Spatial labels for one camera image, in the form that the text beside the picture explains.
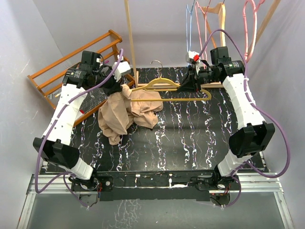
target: metal hook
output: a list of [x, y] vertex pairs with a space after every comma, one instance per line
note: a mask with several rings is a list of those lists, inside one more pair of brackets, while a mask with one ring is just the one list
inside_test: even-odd
[[158, 61], [158, 60], [153, 60], [153, 61], [151, 62], [151, 64], [152, 64], [154, 61], [157, 61], [159, 64], [161, 64], [161, 68], [163, 68], [163, 64], [162, 64], [160, 61]]

